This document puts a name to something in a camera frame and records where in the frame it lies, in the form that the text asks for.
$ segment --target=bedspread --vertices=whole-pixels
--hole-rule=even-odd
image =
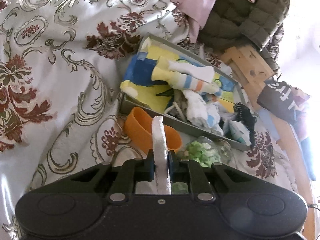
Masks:
[[[21,237],[14,207],[27,191],[145,157],[122,133],[122,76],[146,33],[185,45],[188,30],[170,0],[0,0],[1,240]],[[292,188],[289,164],[237,154],[239,169]]]

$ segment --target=floral fabric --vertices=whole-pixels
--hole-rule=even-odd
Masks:
[[[143,36],[187,44],[189,25],[170,0],[0,0],[0,11],[0,239],[16,240],[14,208],[27,191],[146,157],[122,132],[119,85]],[[206,58],[219,65],[210,50]],[[282,164],[269,172],[272,157],[247,165],[268,152],[251,155],[235,165],[290,187]]]

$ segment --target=orange bowl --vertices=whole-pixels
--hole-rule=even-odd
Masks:
[[[124,132],[145,154],[148,154],[148,151],[153,148],[151,123],[151,116],[137,106],[132,109],[124,123]],[[182,146],[180,134],[167,125],[164,125],[164,133],[167,148],[177,152]]]

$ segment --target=orange stripe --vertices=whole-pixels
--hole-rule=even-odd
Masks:
[[[202,86],[203,86],[203,81],[202,81],[202,80],[199,80],[199,81],[198,81],[198,84],[197,84],[197,86],[196,86],[195,91],[200,91],[201,88],[202,88]]]

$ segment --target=screw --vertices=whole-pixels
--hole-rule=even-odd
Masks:
[[[124,201],[125,195],[122,193],[113,193],[109,197],[112,201]]]
[[[200,193],[198,195],[198,199],[200,199],[201,201],[211,201],[213,200],[213,195],[210,193]]]

